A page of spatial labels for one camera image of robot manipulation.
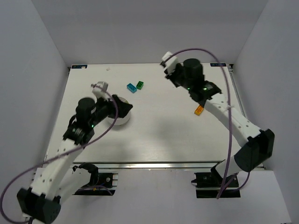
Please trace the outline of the blue long lego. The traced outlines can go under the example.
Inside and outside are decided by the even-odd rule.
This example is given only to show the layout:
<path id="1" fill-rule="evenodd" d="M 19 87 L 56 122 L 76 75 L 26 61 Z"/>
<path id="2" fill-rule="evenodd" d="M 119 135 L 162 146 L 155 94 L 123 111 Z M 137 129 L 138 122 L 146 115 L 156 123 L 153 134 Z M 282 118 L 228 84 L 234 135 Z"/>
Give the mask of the blue long lego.
<path id="1" fill-rule="evenodd" d="M 137 92 L 137 88 L 132 85 L 131 83 L 127 84 L 127 89 L 131 92 L 131 93 L 135 93 Z"/>

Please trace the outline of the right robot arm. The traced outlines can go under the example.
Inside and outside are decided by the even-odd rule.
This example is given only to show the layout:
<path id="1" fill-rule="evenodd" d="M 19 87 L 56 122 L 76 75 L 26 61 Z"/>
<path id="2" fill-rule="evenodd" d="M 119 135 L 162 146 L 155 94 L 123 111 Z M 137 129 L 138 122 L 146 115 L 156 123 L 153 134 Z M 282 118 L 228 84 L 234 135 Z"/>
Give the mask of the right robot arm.
<path id="1" fill-rule="evenodd" d="M 214 115 L 236 139 L 240 150 L 229 159 L 215 165 L 215 175 L 233 175 L 250 172 L 272 156 L 275 135 L 251 123 L 235 108 L 228 105 L 227 97 L 214 83 L 205 79 L 203 66 L 195 58 L 179 63 L 176 57 L 162 63 L 166 79 L 176 87 L 185 88 L 190 97 Z"/>

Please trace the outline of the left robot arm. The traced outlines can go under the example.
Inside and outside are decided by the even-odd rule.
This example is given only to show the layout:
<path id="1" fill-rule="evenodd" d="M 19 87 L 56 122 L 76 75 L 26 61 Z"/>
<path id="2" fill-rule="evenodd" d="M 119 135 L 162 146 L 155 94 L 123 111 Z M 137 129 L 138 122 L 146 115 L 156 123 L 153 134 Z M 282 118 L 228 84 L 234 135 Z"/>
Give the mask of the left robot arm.
<path id="1" fill-rule="evenodd" d="M 54 158 L 28 189 L 20 189 L 17 199 L 23 213 L 44 223 L 51 224 L 57 218 L 62 200 L 67 199 L 82 187 L 92 188 L 99 181 L 98 168 L 91 163 L 73 167 L 73 180 L 67 185 L 61 181 L 74 160 L 94 136 L 94 127 L 107 117 L 124 118 L 133 106 L 112 95 L 110 99 L 82 98 L 76 113 L 69 121 L 63 140 Z"/>

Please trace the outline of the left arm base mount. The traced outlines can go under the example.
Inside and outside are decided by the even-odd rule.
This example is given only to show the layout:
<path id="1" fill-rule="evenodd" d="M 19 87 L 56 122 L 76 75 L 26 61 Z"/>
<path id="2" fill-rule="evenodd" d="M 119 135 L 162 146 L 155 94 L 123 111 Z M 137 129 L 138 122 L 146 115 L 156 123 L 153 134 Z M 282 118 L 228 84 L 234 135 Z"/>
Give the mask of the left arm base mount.
<path id="1" fill-rule="evenodd" d="M 118 184 L 118 173 L 107 173 L 99 171 L 99 168 L 91 163 L 82 163 L 73 166 L 72 172 L 79 169 L 88 172 L 90 180 L 78 189 L 74 195 L 77 196 L 113 196 Z"/>

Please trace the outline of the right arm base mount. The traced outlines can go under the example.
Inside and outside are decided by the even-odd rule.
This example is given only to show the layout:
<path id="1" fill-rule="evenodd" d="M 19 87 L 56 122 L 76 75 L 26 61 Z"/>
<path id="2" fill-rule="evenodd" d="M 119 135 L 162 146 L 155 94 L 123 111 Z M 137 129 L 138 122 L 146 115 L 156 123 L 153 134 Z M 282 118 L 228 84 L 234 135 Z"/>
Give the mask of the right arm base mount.
<path id="1" fill-rule="evenodd" d="M 238 190 L 239 182 L 236 175 L 227 176 L 225 184 L 229 185 L 222 192 L 220 198 L 240 198 L 241 193 Z M 220 188 L 219 182 L 211 173 L 211 168 L 198 168 L 194 170 L 194 179 L 191 184 L 196 189 L 196 197 L 198 199 L 216 198 Z"/>

